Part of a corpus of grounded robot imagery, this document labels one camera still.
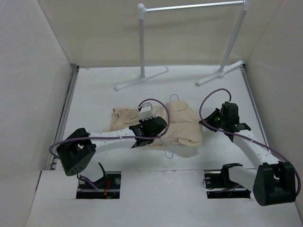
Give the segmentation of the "beige trousers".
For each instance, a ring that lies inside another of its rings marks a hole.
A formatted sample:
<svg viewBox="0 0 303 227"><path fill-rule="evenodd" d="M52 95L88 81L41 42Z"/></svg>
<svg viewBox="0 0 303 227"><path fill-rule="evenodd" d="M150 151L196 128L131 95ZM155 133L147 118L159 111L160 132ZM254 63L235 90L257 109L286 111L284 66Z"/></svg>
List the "beige trousers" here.
<svg viewBox="0 0 303 227"><path fill-rule="evenodd" d="M156 139L149 147L183 145L199 147L203 144L200 118L185 101L171 101L166 104L170 114L168 132ZM117 131L139 123L138 110L124 107L113 109L112 122L107 131Z"/></svg>

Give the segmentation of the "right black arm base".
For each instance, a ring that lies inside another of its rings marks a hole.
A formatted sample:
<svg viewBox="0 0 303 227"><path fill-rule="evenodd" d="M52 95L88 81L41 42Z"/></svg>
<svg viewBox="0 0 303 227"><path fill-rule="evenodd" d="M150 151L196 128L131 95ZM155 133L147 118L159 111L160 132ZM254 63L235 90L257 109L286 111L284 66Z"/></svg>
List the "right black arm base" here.
<svg viewBox="0 0 303 227"><path fill-rule="evenodd" d="M250 199L251 191L232 182L222 170L204 172L202 181L208 199Z"/></svg>

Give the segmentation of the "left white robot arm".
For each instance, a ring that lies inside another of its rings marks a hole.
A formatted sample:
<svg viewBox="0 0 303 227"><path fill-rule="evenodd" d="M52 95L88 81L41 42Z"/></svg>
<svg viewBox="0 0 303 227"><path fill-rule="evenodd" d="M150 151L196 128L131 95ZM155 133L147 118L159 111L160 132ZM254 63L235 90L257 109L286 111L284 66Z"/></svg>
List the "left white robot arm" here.
<svg viewBox="0 0 303 227"><path fill-rule="evenodd" d="M160 138L167 129L167 122L159 116L105 133L94 134L79 128L55 145L56 152L66 176L80 175L96 154L118 148L145 147Z"/></svg>

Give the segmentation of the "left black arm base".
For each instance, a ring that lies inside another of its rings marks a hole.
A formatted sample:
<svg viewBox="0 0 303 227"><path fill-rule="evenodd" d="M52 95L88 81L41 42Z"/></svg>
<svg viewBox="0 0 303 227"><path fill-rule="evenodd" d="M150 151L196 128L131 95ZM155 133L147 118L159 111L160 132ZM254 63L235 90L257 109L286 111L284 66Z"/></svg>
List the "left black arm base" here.
<svg viewBox="0 0 303 227"><path fill-rule="evenodd" d="M89 178L77 175L79 180L76 199L119 199L121 188L121 172L107 172L98 162L102 177L93 182Z"/></svg>

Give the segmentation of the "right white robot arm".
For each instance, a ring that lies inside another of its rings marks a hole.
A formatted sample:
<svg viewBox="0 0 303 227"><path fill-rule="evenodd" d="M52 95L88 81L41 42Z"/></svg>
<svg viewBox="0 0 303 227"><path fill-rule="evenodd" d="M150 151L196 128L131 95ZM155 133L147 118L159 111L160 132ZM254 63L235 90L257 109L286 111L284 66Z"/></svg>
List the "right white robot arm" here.
<svg viewBox="0 0 303 227"><path fill-rule="evenodd" d="M249 171L240 163L223 165L219 176L223 186L231 187L235 183L243 186L254 194L261 206L295 202L294 166L273 156L264 144L256 140L251 128L240 122L235 103L223 103L220 109L216 108L199 123L211 131L223 132L255 168Z"/></svg>

